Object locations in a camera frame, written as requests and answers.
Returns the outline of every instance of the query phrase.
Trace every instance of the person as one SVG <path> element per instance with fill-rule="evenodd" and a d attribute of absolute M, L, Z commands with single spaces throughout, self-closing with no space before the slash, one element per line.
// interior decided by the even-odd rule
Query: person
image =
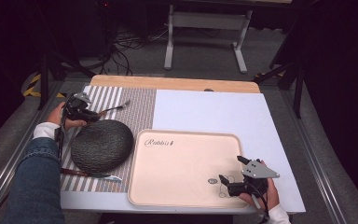
<path fill-rule="evenodd" d="M 35 127 L 34 138 L 25 149 L 24 157 L 14 176 L 8 196 L 7 208 L 0 223 L 65 223 L 60 197 L 60 152 L 57 143 L 54 141 L 55 129 L 60 127 L 63 105 L 64 102 L 60 103 L 49 114 L 46 122 L 40 123 Z M 67 119 L 65 129 L 68 130 L 73 127 L 86 125 L 87 122 L 85 120 Z M 266 194 L 268 197 L 268 208 L 271 208 L 269 209 L 270 220 L 268 223 L 290 223 L 286 212 L 280 206 L 278 191 L 272 179 L 268 179 L 268 191 Z M 239 197 L 255 206 L 250 195 L 242 193 Z M 194 221 L 193 216 L 175 216 L 175 218 L 177 217 L 191 222 L 188 219 L 190 217 Z M 218 215 L 205 217 L 207 219 L 221 220 L 224 223 L 232 223 L 231 216 L 231 218 Z M 198 216 L 198 218 L 197 220 L 200 223 L 202 220 L 207 220 L 201 216 Z"/>

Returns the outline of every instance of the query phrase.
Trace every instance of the beige tray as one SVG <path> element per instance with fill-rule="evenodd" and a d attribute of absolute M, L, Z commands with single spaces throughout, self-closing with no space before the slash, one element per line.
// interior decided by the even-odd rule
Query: beige tray
<path fill-rule="evenodd" d="M 129 199 L 137 205 L 241 208 L 219 175 L 243 180 L 233 134 L 143 130 L 137 136 Z"/>

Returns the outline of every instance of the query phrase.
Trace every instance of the hand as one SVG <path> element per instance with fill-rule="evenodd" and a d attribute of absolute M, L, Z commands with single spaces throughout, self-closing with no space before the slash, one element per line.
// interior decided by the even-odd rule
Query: hand
<path fill-rule="evenodd" d="M 65 102 L 61 102 L 57 107 L 55 107 L 53 109 L 53 111 L 51 111 L 51 113 L 48 115 L 48 120 L 46 120 L 46 121 L 60 125 L 61 124 L 62 107 L 64 104 L 65 104 Z M 87 125 L 87 122 L 82 119 L 78 119 L 78 120 L 67 119 L 65 121 L 65 130 L 68 130 L 68 129 L 74 128 L 74 127 L 82 127 L 82 126 L 86 126 L 86 125 Z"/>
<path fill-rule="evenodd" d="M 267 201 L 268 210 L 270 210 L 271 208 L 273 208 L 279 204 L 279 195 L 278 195 L 278 190 L 275 188 L 275 184 L 274 184 L 274 181 L 272 180 L 272 178 L 267 178 L 267 181 L 268 181 L 268 189 L 267 189 L 267 192 L 263 195 L 263 197 Z M 256 207 L 255 202 L 253 201 L 251 195 L 249 195 L 247 193 L 242 193 L 242 194 L 240 194 L 239 197 L 240 197 L 240 199 L 246 201 L 248 204 Z M 258 200 L 258 203 L 260 204 L 261 209 L 263 209 L 263 211 L 265 211 L 266 207 L 264 206 L 263 201 L 260 198 L 258 198 L 257 200 Z"/>

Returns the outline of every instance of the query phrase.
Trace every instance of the blue denim jacket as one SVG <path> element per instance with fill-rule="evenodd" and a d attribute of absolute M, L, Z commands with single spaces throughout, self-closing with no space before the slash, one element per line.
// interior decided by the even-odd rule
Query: blue denim jacket
<path fill-rule="evenodd" d="M 57 144 L 51 138 L 38 137 L 30 142 L 15 174 L 1 223 L 64 223 L 58 156 Z"/>

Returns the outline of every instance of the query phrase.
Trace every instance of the black round object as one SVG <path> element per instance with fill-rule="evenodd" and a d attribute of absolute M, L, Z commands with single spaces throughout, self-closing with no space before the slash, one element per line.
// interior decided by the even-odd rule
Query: black round object
<path fill-rule="evenodd" d="M 115 169 L 131 154 L 133 135 L 127 125 L 104 119 L 91 123 L 76 136 L 72 160 L 84 172 L 105 173 Z"/>

